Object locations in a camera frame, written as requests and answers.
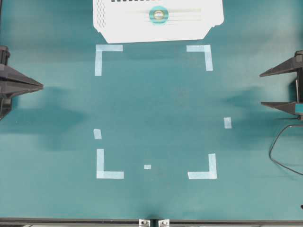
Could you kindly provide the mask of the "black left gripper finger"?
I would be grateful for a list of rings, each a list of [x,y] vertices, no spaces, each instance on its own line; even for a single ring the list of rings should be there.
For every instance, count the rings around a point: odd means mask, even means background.
[[[262,105],[293,115],[303,115],[303,104],[299,102],[261,102]]]

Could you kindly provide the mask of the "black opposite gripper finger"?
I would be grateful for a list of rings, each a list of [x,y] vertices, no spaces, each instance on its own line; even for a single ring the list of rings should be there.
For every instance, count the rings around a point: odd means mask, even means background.
[[[19,71],[0,65],[0,97],[13,98],[26,93],[36,92],[44,88],[43,84],[27,77]]]

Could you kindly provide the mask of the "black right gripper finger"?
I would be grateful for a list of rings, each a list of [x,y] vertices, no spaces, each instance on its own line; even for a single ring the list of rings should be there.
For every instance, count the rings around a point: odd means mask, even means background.
[[[261,73],[260,77],[278,75],[278,74],[285,74],[297,72],[298,75],[303,74],[303,52],[296,51],[294,57],[286,60],[285,62]]]

